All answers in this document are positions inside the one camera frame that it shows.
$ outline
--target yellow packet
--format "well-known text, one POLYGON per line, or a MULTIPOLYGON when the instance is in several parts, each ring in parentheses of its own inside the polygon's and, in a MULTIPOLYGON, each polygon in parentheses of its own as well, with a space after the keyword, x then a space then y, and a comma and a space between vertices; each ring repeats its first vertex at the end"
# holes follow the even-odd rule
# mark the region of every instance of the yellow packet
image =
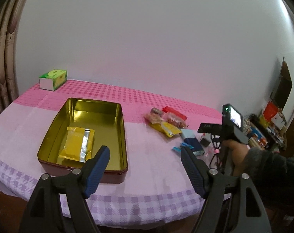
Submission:
POLYGON ((167 137, 172 137, 182 131, 168 122, 149 123, 149 125, 157 131, 164 133, 167 137))
POLYGON ((92 157, 94 130, 79 127, 67 127, 68 134, 65 146, 59 158, 86 162, 92 157))

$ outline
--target pink tablecloth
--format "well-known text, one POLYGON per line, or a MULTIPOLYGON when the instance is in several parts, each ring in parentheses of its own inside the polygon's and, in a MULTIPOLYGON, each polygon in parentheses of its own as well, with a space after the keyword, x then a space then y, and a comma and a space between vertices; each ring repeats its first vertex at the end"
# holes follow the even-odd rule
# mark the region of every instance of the pink tablecloth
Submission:
MULTIPOLYGON (((100 184, 87 200, 97 224, 167 223, 201 210, 203 200, 194 192, 180 157, 171 151, 181 138, 165 138, 146 125, 142 116, 152 107, 169 105, 185 114, 189 128, 196 130, 201 122, 221 123, 221 114, 162 95, 74 80, 55 92, 41 90, 36 84, 0 115, 0 190, 29 199, 44 173, 38 149, 53 118, 70 97, 122 105, 129 170, 123 183, 100 184)), ((64 196, 61 202, 63 213, 69 215, 64 196)))

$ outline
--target camera screen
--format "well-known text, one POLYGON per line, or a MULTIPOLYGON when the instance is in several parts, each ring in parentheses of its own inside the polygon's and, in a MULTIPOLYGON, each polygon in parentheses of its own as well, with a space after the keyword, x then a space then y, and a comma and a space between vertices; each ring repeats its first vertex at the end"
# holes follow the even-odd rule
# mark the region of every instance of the camera screen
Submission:
POLYGON ((239 128, 241 128, 241 116, 240 114, 234 109, 230 108, 230 120, 234 122, 239 128))

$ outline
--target curtain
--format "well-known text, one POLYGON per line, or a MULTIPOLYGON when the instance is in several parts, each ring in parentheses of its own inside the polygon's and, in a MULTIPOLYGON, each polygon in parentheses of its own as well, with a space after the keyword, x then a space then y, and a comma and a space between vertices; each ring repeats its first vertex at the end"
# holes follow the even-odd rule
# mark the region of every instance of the curtain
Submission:
POLYGON ((17 97, 15 45, 17 25, 26 0, 6 0, 0 9, 0 113, 17 97))

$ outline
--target wall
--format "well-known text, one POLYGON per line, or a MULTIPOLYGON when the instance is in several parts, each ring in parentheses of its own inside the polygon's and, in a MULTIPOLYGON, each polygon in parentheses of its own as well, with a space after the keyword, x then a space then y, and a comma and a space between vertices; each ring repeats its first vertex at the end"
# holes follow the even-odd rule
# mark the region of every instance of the wall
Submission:
MULTIPOLYGON (((265 104, 283 56, 294 89, 294 27, 282 0, 27 0, 20 93, 55 68, 68 77, 244 115, 265 104)), ((290 117, 294 94, 284 108, 290 117)))

